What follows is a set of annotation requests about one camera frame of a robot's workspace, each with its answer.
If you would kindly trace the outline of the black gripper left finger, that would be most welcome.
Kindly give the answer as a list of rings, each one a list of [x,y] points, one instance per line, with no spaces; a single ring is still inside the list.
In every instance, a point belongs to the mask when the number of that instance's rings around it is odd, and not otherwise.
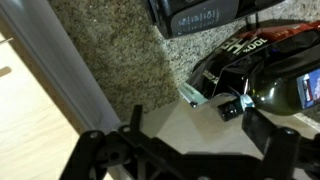
[[[128,125],[109,134],[84,132],[78,139],[59,180],[103,180],[120,166],[133,180],[186,180],[174,161],[179,153],[141,130],[142,105],[135,105]]]

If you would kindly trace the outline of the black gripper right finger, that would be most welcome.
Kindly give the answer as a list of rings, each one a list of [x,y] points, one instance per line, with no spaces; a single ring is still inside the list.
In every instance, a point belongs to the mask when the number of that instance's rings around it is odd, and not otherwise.
[[[297,130],[277,126],[257,109],[245,109],[242,130],[263,154],[256,180],[293,180],[301,169],[312,180],[320,180],[320,134],[313,138]]]

